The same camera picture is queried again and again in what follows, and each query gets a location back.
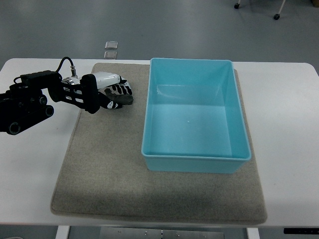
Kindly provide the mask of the black white robotic left hand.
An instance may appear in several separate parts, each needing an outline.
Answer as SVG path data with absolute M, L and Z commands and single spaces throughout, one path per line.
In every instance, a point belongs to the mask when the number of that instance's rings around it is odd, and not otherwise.
M 133 104 L 132 88 L 125 78 L 110 72 L 96 72 L 92 75 L 97 83 L 101 107 L 115 110 Z

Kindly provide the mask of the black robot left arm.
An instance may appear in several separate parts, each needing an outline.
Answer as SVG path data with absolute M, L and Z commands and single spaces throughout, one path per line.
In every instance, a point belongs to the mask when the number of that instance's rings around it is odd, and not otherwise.
M 0 95 L 0 130 L 17 135 L 50 118 L 53 106 L 42 90 L 47 89 L 54 102 L 66 102 L 84 108 L 81 86 L 75 66 L 69 57 L 63 57 L 55 71 L 41 71 L 14 78 L 9 89 Z

